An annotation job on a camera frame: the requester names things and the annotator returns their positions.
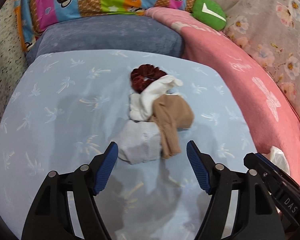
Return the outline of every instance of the light blue bedsheet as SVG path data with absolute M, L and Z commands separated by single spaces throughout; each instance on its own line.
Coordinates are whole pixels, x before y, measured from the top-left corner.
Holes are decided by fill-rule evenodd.
M 103 153 L 128 120 L 130 72 L 153 64 L 184 82 L 179 92 L 195 119 L 180 131 L 182 153 L 130 165 L 118 160 L 96 198 L 113 240 L 192 240 L 210 197 L 200 189 L 186 143 L 231 170 L 246 171 L 256 152 L 231 92 L 210 67 L 159 54 L 81 50 L 39 56 L 14 91 L 0 125 L 0 215 L 21 237 L 37 190 L 47 173 L 72 172 Z M 74 230 L 82 236 L 70 196 Z M 225 234 L 231 230 L 231 206 Z

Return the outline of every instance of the white tissue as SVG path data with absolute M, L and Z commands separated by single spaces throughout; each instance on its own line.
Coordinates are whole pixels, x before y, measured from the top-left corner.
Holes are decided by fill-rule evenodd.
M 290 175 L 289 164 L 282 150 L 272 146 L 270 149 L 270 153 L 263 154 L 263 156 L 266 157 L 269 161 L 271 161 L 274 165 L 278 166 L 285 173 Z

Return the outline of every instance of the speckled fabric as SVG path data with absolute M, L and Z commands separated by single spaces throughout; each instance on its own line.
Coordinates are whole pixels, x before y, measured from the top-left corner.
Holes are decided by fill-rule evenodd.
M 14 0 L 7 0 L 0 10 L 0 121 L 25 70 L 26 61 L 16 26 Z

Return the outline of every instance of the floral blanket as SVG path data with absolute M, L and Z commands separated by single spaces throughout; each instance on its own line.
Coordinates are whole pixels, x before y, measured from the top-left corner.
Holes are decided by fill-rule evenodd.
M 300 118 L 300 0 L 214 0 L 224 33 L 281 88 Z

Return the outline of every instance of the blue gripper pad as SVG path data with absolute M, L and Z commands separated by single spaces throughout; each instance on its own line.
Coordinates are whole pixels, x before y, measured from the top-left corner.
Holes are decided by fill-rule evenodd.
M 95 185 L 93 187 L 93 192 L 99 194 L 101 190 L 104 190 L 108 182 L 109 176 L 112 172 L 115 162 L 118 158 L 118 145 L 113 143 L 112 147 L 109 149 L 107 156 L 103 160 L 100 168 L 96 172 Z
M 198 154 L 201 153 L 198 152 L 196 148 L 194 148 L 191 142 L 188 142 L 187 156 L 194 171 L 194 174 L 197 177 L 200 188 L 209 194 L 211 192 L 210 176 Z

